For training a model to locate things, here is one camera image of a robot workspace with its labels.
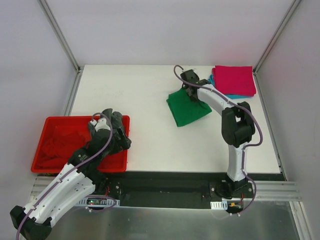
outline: stack of folded cloths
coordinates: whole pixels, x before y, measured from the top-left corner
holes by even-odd
[[[208,80],[231,99],[253,97],[257,92],[252,66],[215,66]]]

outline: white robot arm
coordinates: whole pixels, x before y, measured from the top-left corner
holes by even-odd
[[[106,176],[97,167],[106,155],[128,149],[131,140],[125,134],[119,112],[112,113],[109,108],[99,115],[103,117],[98,121],[92,117],[88,123],[91,141],[72,154],[62,171],[32,202],[10,211],[17,229],[16,240],[19,233],[27,240],[46,239],[52,227],[76,203],[92,193],[106,193]]]
[[[204,87],[207,87],[208,89],[215,89],[215,87],[212,84],[206,84]],[[226,108],[232,108],[233,106],[229,104],[227,101],[222,99],[219,95],[213,93],[212,91],[205,89],[205,88],[199,88],[197,90],[197,97],[200,101],[205,102],[208,104],[211,108],[213,108],[220,116],[222,115],[223,110]],[[244,142],[239,145],[239,147],[235,147],[233,145],[228,145],[229,148],[229,165],[228,170],[226,174],[233,182],[239,182],[243,179],[245,179],[245,175],[242,171],[242,154],[243,154],[243,148],[245,145],[247,145],[248,142]],[[246,166],[246,154],[244,155],[244,166]]]
[[[215,190],[215,193],[222,198],[231,199],[232,192],[244,187],[248,183],[246,172],[246,149],[249,146],[258,146],[262,143],[262,133],[260,142],[249,144],[255,134],[255,123],[257,121],[251,114],[250,105],[247,102],[233,103],[227,96],[210,84],[206,79],[200,80],[198,75],[192,70],[183,71],[180,76],[175,76],[183,82],[182,88],[190,97],[191,101],[202,101],[212,107],[221,115],[221,133],[229,148],[229,166],[225,177],[225,183]]]

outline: white table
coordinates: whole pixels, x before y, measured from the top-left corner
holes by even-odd
[[[196,69],[201,79],[212,66]],[[86,65],[71,115],[92,115],[113,108],[130,116],[127,171],[226,172],[228,146],[221,135],[221,116],[212,112],[183,127],[177,127],[166,102],[182,83],[172,65]],[[260,96],[247,101],[263,132],[261,146],[247,152],[249,173],[279,173]],[[252,143],[259,140],[256,133]]]

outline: cloth in bin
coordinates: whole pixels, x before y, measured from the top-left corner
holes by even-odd
[[[63,168],[74,151],[82,148],[86,139],[74,131],[68,135],[57,134],[49,138],[42,147],[44,157],[38,165],[42,168]]]
[[[203,101],[193,102],[184,89],[169,94],[166,100],[178,127],[190,124],[212,112]]]

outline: metal frame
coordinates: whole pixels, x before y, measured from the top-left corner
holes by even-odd
[[[74,54],[72,53],[69,44],[64,36],[64,34],[62,33],[57,20],[53,14],[53,12],[51,11],[48,3],[46,0],[38,0],[40,7],[42,8],[44,15],[46,16],[46,19],[48,20],[49,24],[52,27],[52,30],[56,36],[56,38],[58,39],[61,47],[63,48],[65,54],[67,55],[68,59],[70,60],[71,64],[73,65],[74,69],[76,70],[76,72],[78,73],[80,70],[80,67],[77,63],[77,60],[74,56]]]
[[[262,93],[262,91],[260,89],[258,76],[257,76],[256,73],[254,73],[253,77],[254,77],[256,89],[257,89],[257,91],[258,91],[258,93],[260,95],[260,100],[261,100],[261,105],[262,105],[263,113],[264,113],[265,120],[266,120],[266,125],[268,126],[268,130],[269,130],[269,133],[270,133],[270,136],[271,136],[271,142],[272,142],[272,145],[273,145],[273,149],[274,149],[274,151],[276,153],[276,160],[277,160],[279,168],[280,168],[280,173],[282,173],[284,178],[287,179],[286,178],[286,172],[285,172],[285,170],[283,168],[283,165],[282,165],[282,162],[281,162],[281,158],[280,158],[280,154],[279,154],[279,150],[278,150],[278,147],[277,147],[277,144],[276,144],[276,140],[275,140],[275,137],[274,137],[274,133],[273,133],[273,130],[272,130],[272,127],[271,127],[267,105],[265,103],[263,93]]]
[[[303,202],[290,202],[293,219],[295,222],[296,229],[298,231],[301,240],[312,240],[314,239],[310,224],[306,218],[306,212]]]
[[[31,199],[38,196],[54,179],[54,176],[37,176],[32,188]],[[276,201],[290,203],[299,203],[302,201],[300,191],[298,190],[297,184],[294,181],[259,180],[255,181],[255,183],[257,186],[255,201]]]
[[[68,102],[66,103],[66,106],[65,106],[65,110],[64,110],[64,114],[63,114],[64,116],[70,116],[70,114],[71,114],[72,108],[75,103],[75,99],[76,99],[76,95],[77,95],[77,91],[79,88],[79,84],[80,84],[80,80],[81,80],[83,71],[84,71],[84,68],[80,67],[78,73],[75,76],[75,79],[74,79],[74,82],[73,82],[73,85],[72,85],[72,88],[71,88],[71,91],[69,94]]]
[[[297,11],[297,9],[298,9],[298,7],[299,7],[299,5],[300,5],[300,3],[302,1],[303,0],[294,0],[292,2],[291,6],[289,7],[288,11],[285,13],[282,21],[280,22],[278,28],[276,29],[275,33],[273,34],[271,40],[269,41],[266,49],[264,50],[262,56],[260,57],[258,63],[255,65],[255,67],[253,69],[254,73],[257,73],[259,71],[259,69],[261,68],[262,64],[264,63],[264,61],[266,60],[266,58],[270,54],[271,50],[274,48],[274,45],[278,41],[281,33],[286,28],[288,22],[291,20],[292,16]]]

